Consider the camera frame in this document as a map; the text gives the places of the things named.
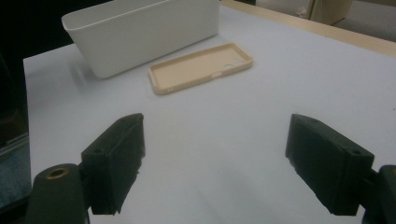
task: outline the screw hole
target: screw hole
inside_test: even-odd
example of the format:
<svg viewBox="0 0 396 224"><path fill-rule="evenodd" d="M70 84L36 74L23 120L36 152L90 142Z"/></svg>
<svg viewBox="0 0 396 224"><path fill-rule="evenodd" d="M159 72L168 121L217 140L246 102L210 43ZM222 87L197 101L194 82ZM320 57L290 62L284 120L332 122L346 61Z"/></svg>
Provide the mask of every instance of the screw hole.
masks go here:
<svg viewBox="0 0 396 224"><path fill-rule="evenodd" d="M352 150L350 150L350 152L352 152L352 154L355 154L355 155L360 155L361 154L361 152L356 150L356 149L352 149Z"/></svg>
<svg viewBox="0 0 396 224"><path fill-rule="evenodd" d="M49 172L49 174L47 174L47 179L57 179L64 175L67 175L68 173L69 170L67 168L58 168Z"/></svg>

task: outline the white surface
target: white surface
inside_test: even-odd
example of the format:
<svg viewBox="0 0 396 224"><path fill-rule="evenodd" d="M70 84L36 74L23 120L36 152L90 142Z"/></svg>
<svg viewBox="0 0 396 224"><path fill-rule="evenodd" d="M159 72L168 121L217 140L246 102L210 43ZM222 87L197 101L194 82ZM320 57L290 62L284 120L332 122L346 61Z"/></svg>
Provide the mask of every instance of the white surface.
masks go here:
<svg viewBox="0 0 396 224"><path fill-rule="evenodd" d="M253 67L165 96L149 67L235 42ZM32 175L79 154L116 119L145 116L147 155L119 215L105 223L352 224L336 217L285 158L290 115L319 119L395 163L396 60L226 7L219 35L119 76L96 78L77 48L24 61Z"/></svg>
<svg viewBox="0 0 396 224"><path fill-rule="evenodd" d="M62 21L93 73L105 78L215 35L219 0L110 1Z"/></svg>

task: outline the white plastic bin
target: white plastic bin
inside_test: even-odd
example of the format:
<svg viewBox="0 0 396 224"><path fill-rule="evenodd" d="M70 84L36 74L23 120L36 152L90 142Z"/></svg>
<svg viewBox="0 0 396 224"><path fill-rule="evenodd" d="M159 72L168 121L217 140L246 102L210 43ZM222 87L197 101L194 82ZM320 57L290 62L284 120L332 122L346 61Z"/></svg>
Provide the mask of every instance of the white plastic bin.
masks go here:
<svg viewBox="0 0 396 224"><path fill-rule="evenodd" d="M115 0L62 17L98 77L111 77L219 30L219 0Z"/></svg>

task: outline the beige phone case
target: beige phone case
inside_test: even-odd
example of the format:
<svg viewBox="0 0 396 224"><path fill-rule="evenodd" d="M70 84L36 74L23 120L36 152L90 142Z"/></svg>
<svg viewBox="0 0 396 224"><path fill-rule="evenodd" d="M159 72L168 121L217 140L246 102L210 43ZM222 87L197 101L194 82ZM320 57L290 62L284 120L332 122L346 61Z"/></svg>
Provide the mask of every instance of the beige phone case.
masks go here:
<svg viewBox="0 0 396 224"><path fill-rule="evenodd" d="M149 76L154 92L167 94L248 69L251 65L252 57L230 43L154 64Z"/></svg>

